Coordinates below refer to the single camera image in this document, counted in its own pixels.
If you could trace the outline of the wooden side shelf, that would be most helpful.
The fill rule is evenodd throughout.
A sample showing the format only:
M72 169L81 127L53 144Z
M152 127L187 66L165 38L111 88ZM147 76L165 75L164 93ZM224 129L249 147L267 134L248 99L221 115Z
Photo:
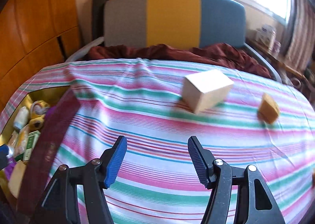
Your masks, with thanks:
M296 70L289 61L284 60L284 57L274 55L268 48L249 38L246 38L246 43L273 66L282 82L288 84L290 81L294 88L303 93L308 101L314 105L314 73L312 70L308 68L305 71Z

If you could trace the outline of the black rolled mat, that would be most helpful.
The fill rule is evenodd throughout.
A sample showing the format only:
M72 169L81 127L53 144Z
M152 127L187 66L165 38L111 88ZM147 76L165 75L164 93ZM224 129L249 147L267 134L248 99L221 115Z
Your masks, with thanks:
M92 0L91 9L91 32L92 40L104 34L104 10L105 4L109 0Z

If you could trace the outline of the white cardboard box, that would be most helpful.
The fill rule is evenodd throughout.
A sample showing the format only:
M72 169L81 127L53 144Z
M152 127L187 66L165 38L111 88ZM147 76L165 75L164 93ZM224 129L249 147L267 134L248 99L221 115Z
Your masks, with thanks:
M234 82L218 69L186 75L182 99L198 114L224 101Z

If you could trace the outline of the wooden wardrobe panels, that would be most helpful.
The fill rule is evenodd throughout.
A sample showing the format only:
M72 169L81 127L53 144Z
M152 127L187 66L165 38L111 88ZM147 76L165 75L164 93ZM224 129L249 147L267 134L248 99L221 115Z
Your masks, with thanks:
M81 46L75 0L8 0L1 10L1 109L27 79Z

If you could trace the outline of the cereal snack bar packet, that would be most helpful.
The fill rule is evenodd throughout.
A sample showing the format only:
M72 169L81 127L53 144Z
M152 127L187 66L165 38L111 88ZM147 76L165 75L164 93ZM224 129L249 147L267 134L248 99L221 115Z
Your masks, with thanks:
M19 134L18 134L18 141L16 144L16 147L14 149L14 158L18 157L19 155L23 154L27 147L28 142L28 136L29 136L29 125L24 126Z

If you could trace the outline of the maroon crumpled blanket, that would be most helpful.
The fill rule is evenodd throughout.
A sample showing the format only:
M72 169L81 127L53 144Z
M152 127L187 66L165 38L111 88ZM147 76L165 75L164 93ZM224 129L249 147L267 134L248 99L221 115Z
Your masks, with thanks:
M136 58L196 62L236 69L267 79L272 77L271 72L266 67L259 64L244 50L238 50L226 43L189 50L180 50L165 44L153 45L147 48L132 48L125 45L93 46L83 57L83 60Z

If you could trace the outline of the grey yellow blue headboard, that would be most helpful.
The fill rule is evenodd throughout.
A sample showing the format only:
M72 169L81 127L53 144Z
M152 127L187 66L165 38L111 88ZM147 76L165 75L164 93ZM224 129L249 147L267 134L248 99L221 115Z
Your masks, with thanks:
M176 49L226 43L245 45L245 8L234 0L109 0L104 11L105 46Z

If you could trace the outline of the yellow sponge block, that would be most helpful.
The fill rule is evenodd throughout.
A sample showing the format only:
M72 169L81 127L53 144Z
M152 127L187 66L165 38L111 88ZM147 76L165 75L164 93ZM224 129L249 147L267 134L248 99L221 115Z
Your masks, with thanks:
M258 108L258 117L268 124L273 124L279 116L280 110L277 103L270 95L264 93Z
M19 196L26 167L27 166L25 165L25 163L23 163L23 161L18 161L14 166L14 169L8 181L9 191L15 198L18 198Z

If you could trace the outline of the white grey towel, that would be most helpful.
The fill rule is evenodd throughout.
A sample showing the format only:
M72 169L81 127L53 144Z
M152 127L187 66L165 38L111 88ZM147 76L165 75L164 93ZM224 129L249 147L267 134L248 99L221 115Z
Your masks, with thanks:
M23 106L19 109L14 121L13 127L16 131L20 131L24 126L27 125L29 120L29 109Z

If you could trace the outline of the striped pink green bedsheet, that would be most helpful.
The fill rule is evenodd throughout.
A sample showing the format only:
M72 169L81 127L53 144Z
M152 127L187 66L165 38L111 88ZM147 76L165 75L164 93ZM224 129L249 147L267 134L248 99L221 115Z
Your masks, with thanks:
M229 165L255 165L286 223L298 223L314 200L314 109L298 90L245 72L222 68L233 88L219 105L199 114L181 100L184 77L210 70L192 62L78 61L50 66L27 80L3 112L5 125L35 90L70 86L81 108L61 155L76 166L98 157L119 135L128 149L106 200L115 223L200 223L210 191L199 182L188 150L195 135ZM280 116L258 117L262 95Z

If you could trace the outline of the white plastic roll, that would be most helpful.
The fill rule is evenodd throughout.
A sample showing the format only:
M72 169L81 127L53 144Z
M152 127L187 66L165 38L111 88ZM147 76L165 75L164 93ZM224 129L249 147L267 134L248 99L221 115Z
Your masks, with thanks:
M14 156L14 148L10 145L7 145L8 148L8 154L7 154L7 158L11 158Z

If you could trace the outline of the green white tea box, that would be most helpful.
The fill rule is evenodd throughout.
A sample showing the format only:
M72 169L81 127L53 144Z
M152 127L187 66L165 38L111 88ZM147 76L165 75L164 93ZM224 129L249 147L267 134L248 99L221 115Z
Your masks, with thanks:
M32 151L35 148L40 135L41 135L40 131L33 131L28 135L27 146L26 146L25 152L23 154L23 159L22 159L24 162L27 162L30 160Z

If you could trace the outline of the yellow knitted sock roll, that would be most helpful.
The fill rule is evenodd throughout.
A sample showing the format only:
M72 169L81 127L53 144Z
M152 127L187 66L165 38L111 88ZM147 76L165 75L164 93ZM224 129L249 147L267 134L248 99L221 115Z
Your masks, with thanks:
M43 127L46 113L50 107L50 104L43 100L32 103L30 108L30 121L28 123L30 131L38 131Z

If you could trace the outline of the right striped curtain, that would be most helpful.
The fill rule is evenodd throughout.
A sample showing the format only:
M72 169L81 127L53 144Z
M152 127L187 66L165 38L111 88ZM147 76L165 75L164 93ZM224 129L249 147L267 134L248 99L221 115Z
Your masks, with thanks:
M309 0L291 0L290 16L280 54L284 62L304 72L314 52L314 7Z

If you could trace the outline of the purple snack packet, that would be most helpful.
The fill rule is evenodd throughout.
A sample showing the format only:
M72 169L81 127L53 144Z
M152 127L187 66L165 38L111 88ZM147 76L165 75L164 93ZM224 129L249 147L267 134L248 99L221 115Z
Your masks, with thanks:
M8 159L8 165L3 169L4 171L4 174L6 176L6 178L9 180L11 175L12 175L12 172L14 170L14 167L16 166L16 161L13 157L10 157Z
M46 112L44 118L45 118L45 119L48 119L48 118L54 113L55 109L56 109L56 106L50 107L50 108L47 110L47 112Z

